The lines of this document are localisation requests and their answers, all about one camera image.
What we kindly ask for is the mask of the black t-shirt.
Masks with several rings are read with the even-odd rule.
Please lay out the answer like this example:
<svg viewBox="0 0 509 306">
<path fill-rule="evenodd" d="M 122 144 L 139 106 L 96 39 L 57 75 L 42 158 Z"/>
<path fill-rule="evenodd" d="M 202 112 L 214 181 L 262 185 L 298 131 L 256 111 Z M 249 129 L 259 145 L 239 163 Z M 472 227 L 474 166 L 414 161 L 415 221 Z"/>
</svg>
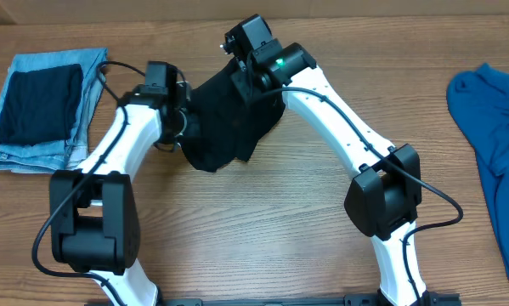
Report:
<svg viewBox="0 0 509 306">
<path fill-rule="evenodd" d="M 257 142 L 281 119 L 285 104 L 269 97 L 245 105 L 231 80 L 239 70 L 232 59 L 215 76 L 191 92 L 188 126 L 178 139 L 188 162 L 214 173 L 235 158 L 247 162 Z"/>
</svg>

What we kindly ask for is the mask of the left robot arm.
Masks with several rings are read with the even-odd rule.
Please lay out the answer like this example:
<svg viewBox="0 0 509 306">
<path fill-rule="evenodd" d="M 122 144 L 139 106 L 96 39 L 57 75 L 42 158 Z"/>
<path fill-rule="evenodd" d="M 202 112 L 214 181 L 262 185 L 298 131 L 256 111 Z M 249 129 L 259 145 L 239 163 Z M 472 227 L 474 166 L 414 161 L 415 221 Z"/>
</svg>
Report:
<svg viewBox="0 0 509 306">
<path fill-rule="evenodd" d="M 178 147 L 187 127 L 189 84 L 174 65 L 150 61 L 144 82 L 117 100 L 110 129 L 92 154 L 49 182 L 50 216 L 34 241 L 38 259 L 49 233 L 54 260 L 71 271 L 64 278 L 94 280 L 111 305 L 161 305 L 161 291 L 139 260 L 140 224 L 132 182 L 150 148 Z"/>
</svg>

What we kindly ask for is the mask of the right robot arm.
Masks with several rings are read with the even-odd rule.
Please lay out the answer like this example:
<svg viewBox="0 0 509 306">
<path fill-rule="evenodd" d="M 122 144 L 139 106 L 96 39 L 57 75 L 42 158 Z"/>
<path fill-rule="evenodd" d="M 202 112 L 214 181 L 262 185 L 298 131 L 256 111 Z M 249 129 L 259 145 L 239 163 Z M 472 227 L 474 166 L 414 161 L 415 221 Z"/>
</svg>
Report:
<svg viewBox="0 0 509 306">
<path fill-rule="evenodd" d="M 277 98 L 309 123 L 336 153 L 351 179 L 346 213 L 370 237 L 381 282 L 378 304 L 419 305 L 427 288 L 416 259 L 420 159 L 398 148 L 347 105 L 314 57 L 300 44 L 282 47 L 254 14 L 224 35 L 220 46 L 239 68 L 231 80 L 248 106 Z"/>
</svg>

